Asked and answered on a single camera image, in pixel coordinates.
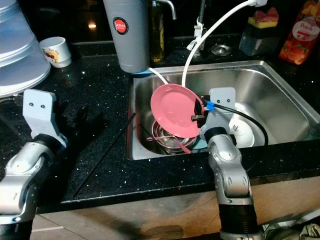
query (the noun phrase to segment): pink plate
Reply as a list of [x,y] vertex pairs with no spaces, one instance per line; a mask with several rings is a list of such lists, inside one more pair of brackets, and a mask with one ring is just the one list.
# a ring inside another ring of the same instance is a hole
[[173,83],[161,85],[152,94],[151,111],[167,132],[179,138],[194,138],[200,132],[197,122],[191,121],[196,99],[201,103],[200,98],[186,87]]

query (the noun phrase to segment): sink basin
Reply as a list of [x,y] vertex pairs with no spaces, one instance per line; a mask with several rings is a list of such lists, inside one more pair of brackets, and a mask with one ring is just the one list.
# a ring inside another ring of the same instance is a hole
[[[181,84],[183,68],[162,67],[156,70],[170,83]],[[128,127],[126,144],[126,155],[131,160],[173,154],[156,142],[146,140],[152,135],[155,121],[150,99],[153,91],[162,84],[154,74],[132,75],[129,113],[135,112],[136,117]],[[192,65],[188,68],[186,87],[198,96],[208,95],[211,88],[233,87],[236,92],[235,108],[263,125],[269,145],[320,139],[320,115],[264,61]],[[252,147],[264,144],[264,136],[254,123],[238,115],[233,117],[251,127],[254,135]],[[192,150],[193,153],[204,151],[207,149]]]

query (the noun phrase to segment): white hose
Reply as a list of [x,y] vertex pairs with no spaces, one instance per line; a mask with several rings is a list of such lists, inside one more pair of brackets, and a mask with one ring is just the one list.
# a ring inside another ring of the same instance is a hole
[[181,85],[183,87],[186,87],[186,77],[187,77],[187,71],[188,67],[190,65],[190,62],[197,51],[197,49],[200,47],[200,45],[204,42],[204,40],[223,22],[225,21],[228,17],[230,17],[232,14],[234,14],[236,11],[248,6],[252,1],[248,0],[243,3],[240,3],[239,5],[235,6],[232,8],[230,11],[228,11],[223,17],[221,17],[210,29],[199,39],[199,41],[196,43],[192,51],[190,52],[190,55],[188,59],[185,62],[183,73],[182,73],[182,82]]
[[155,69],[153,69],[152,67],[149,67],[148,70],[152,73],[154,73],[155,75],[157,75],[164,84],[168,84],[167,80],[159,73],[157,72]]

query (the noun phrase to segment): black countertop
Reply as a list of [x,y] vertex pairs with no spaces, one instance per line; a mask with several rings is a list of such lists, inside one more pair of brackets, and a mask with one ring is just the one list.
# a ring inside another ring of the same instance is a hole
[[[86,44],[76,44],[75,48],[92,51]],[[103,44],[95,43],[91,48],[103,49]],[[184,65],[188,54],[181,44],[181,47],[171,49],[165,61],[155,67]],[[231,56],[209,54],[193,64],[249,59],[262,58],[247,57],[235,47]],[[317,54],[310,56],[302,66],[276,58],[266,61],[320,113]],[[129,160],[126,157],[126,134],[122,134],[78,195],[72,197],[128,119],[129,81],[130,75],[120,69],[115,54],[91,55],[82,56],[67,67],[52,68],[47,79],[35,87],[55,93],[60,102],[68,100],[65,110],[68,118],[88,104],[90,120],[99,113],[104,113],[106,119],[101,130],[95,125],[90,135],[84,136],[68,154],[59,156],[41,191],[39,213],[214,190],[208,153]],[[31,137],[22,117],[22,107],[13,102],[2,102],[0,106],[2,179],[8,160]],[[320,140],[242,148],[240,151],[245,169],[257,161],[248,173],[252,185],[320,176]]]

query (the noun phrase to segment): red label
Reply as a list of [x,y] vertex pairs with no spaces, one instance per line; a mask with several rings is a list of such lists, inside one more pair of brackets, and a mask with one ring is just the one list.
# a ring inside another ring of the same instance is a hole
[[119,33],[119,34],[126,34],[128,31],[128,24],[127,22],[121,18],[121,17],[115,17],[113,19],[113,25],[115,30]]

